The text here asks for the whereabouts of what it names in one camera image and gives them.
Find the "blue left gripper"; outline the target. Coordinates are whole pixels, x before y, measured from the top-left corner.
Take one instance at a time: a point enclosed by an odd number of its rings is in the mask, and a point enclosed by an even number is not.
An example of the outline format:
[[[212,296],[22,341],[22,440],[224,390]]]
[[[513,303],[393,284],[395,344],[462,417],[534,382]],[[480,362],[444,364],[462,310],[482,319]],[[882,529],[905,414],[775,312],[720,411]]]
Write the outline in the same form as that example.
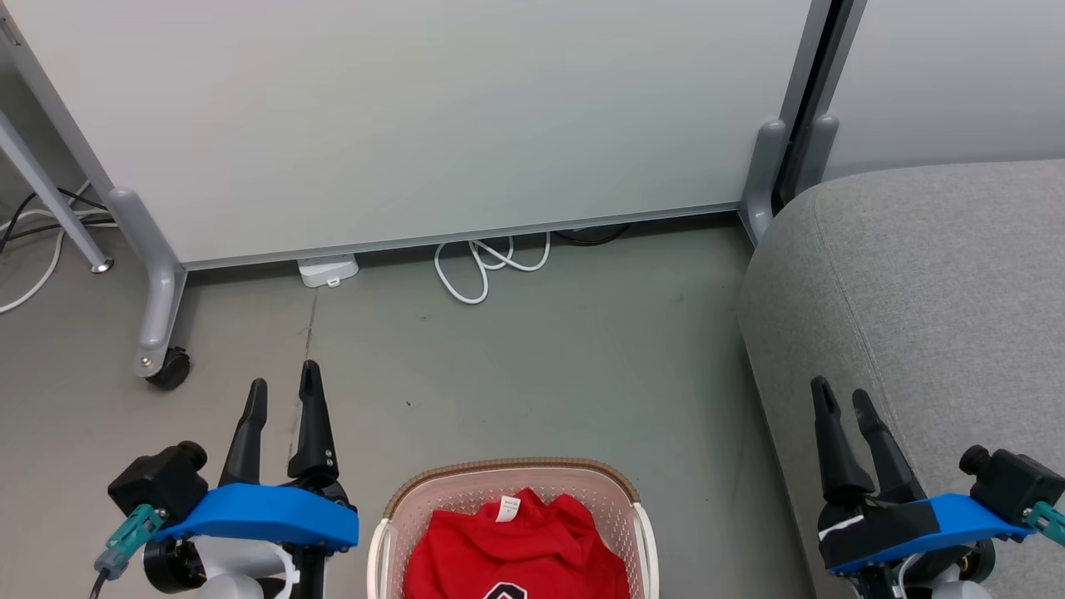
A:
[[[298,399],[300,426],[288,475],[305,489],[323,492],[338,482],[339,466],[322,370],[314,360],[304,362]],[[213,536],[320,546],[331,552],[358,545],[357,512],[300,488],[259,485],[261,434],[268,417],[269,385],[255,379],[225,456],[219,487],[206,493],[186,519],[157,532],[158,543]]]

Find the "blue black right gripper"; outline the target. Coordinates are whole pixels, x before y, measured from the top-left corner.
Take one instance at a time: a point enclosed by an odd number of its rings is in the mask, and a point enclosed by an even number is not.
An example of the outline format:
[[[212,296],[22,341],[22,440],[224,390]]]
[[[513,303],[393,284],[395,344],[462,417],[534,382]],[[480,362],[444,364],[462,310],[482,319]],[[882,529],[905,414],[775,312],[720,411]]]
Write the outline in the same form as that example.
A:
[[[823,499],[832,505],[855,505],[874,491],[874,482],[850,448],[840,403],[829,381],[815,376],[810,387]],[[850,574],[870,564],[1000,536],[1025,539],[1036,532],[1035,528],[1015,527],[966,493],[925,499],[908,459],[868,392],[856,389],[852,403],[874,459],[879,500],[900,505],[869,512],[821,532],[819,550],[829,573]]]

